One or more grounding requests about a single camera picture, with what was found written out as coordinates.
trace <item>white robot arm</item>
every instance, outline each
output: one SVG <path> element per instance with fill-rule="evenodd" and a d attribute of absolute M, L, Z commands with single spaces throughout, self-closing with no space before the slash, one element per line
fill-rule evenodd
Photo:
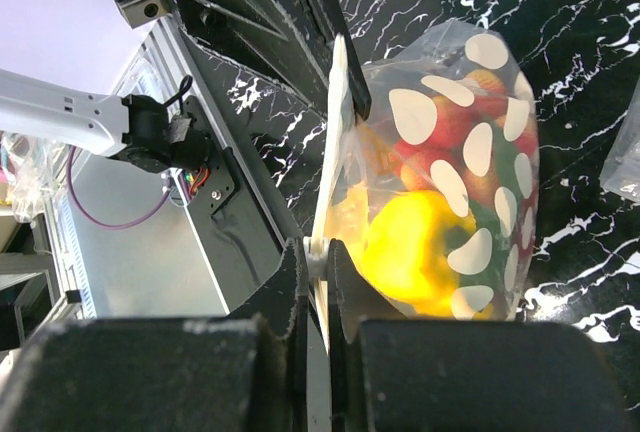
<path fill-rule="evenodd" d="M 126 146 L 129 109 L 118 96 L 87 94 L 0 70 L 0 129 L 111 157 Z"/>
<path fill-rule="evenodd" d="M 189 128 L 180 141 L 172 140 L 167 112 L 191 83 L 185 77 L 178 93 L 160 104 L 147 96 L 90 94 L 0 70 L 0 130 L 58 140 L 152 173 L 197 170 L 210 153 L 209 138 Z"/>

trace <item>yellow bell pepper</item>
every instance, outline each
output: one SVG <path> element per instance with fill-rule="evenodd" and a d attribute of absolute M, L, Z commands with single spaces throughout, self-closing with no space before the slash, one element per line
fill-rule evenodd
<path fill-rule="evenodd" d="M 369 227 L 363 277 L 419 314 L 450 317 L 459 275 L 447 264 L 446 234 L 455 227 L 471 236 L 475 219 L 471 212 L 458 217 L 439 192 L 419 190 L 393 198 Z"/>
<path fill-rule="evenodd" d="M 342 240 L 349 251 L 353 265 L 360 271 L 368 229 L 367 186 L 364 182 L 360 182 L 347 189 L 347 195 L 341 202 L 329 207 L 324 235 Z"/>

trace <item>white dot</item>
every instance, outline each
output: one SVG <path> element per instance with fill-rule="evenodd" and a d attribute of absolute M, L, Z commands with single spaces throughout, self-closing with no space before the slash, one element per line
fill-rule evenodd
<path fill-rule="evenodd" d="M 522 71 L 518 73 L 516 81 L 513 84 L 513 93 L 518 99 L 534 102 L 533 89 Z"/>
<path fill-rule="evenodd" d="M 522 224 L 522 248 L 529 247 L 531 237 L 533 236 L 533 209 L 529 207 L 527 213 L 524 216 L 524 222 Z"/>
<path fill-rule="evenodd" d="M 531 161 L 527 154 L 518 154 L 516 160 L 513 162 L 513 167 L 516 172 L 516 180 L 520 187 L 520 192 L 525 199 L 528 199 L 533 192 L 533 170 L 531 169 Z"/>
<path fill-rule="evenodd" d="M 469 194 L 464 182 L 449 162 L 436 160 L 431 164 L 431 180 L 445 196 L 451 210 L 458 217 L 469 215 Z"/>
<path fill-rule="evenodd" d="M 478 34 L 464 44 L 469 60 L 487 69 L 499 69 L 509 60 L 509 50 L 499 37 L 492 34 Z"/>
<path fill-rule="evenodd" d="M 513 232 L 513 226 L 516 223 L 516 214 L 518 205 L 515 195 L 506 187 L 499 187 L 493 198 L 493 205 L 496 208 L 496 214 L 500 219 L 500 231 L 505 237 L 509 237 Z"/>
<path fill-rule="evenodd" d="M 451 296 L 451 312 L 458 320 L 472 319 L 493 299 L 493 289 L 486 285 L 470 285 L 457 289 Z"/>
<path fill-rule="evenodd" d="M 493 129 L 486 122 L 476 125 L 464 142 L 462 157 L 469 170 L 478 177 L 484 177 L 489 171 L 492 142 Z"/>
<path fill-rule="evenodd" d="M 516 271 L 518 270 L 518 246 L 511 247 L 509 257 L 507 257 L 507 265 L 504 267 L 504 288 L 507 292 L 511 292 L 516 282 Z"/>
<path fill-rule="evenodd" d="M 415 90 L 393 89 L 389 91 L 389 102 L 396 129 L 405 142 L 419 145 L 429 138 L 438 119 L 431 98 Z"/>
<path fill-rule="evenodd" d="M 522 135 L 529 121 L 529 102 L 524 100 L 507 99 L 507 119 L 504 124 L 504 138 L 513 142 Z"/>
<path fill-rule="evenodd" d="M 480 229 L 462 247 L 447 257 L 447 264 L 462 275 L 476 275 L 487 268 L 491 261 L 491 232 Z"/>
<path fill-rule="evenodd" d="M 422 78 L 422 84 L 435 90 L 439 94 L 444 95 L 447 99 L 458 104 L 460 107 L 469 107 L 475 100 L 473 92 L 467 89 L 463 84 L 456 82 L 455 80 L 447 79 L 446 77 L 427 75 Z"/>

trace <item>clear plastic bag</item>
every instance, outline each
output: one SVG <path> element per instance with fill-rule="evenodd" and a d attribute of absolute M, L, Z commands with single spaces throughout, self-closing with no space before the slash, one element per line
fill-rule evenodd
<path fill-rule="evenodd" d="M 640 202 L 640 80 L 600 174 L 605 190 Z"/>
<path fill-rule="evenodd" d="M 64 193 L 56 178 L 66 145 L 19 134 L 2 136 L 2 168 L 11 185 L 11 206 L 19 222 L 44 212 L 45 202 Z"/>
<path fill-rule="evenodd" d="M 405 313 L 511 317 L 539 160 L 533 93 L 506 44 L 449 21 L 364 74 L 371 114 L 343 137 L 325 236 Z"/>

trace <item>marble countertop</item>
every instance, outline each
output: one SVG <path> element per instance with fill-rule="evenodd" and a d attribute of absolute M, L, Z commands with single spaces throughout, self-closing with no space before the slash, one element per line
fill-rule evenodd
<path fill-rule="evenodd" d="M 392 57 L 455 17 L 501 33 L 537 99 L 537 239 L 524 320 L 573 324 L 608 359 L 640 421 L 640 206 L 599 175 L 640 77 L 640 0 L 341 0 L 361 61 Z M 311 230 L 325 124 L 226 64 L 229 97 L 276 186 Z"/>

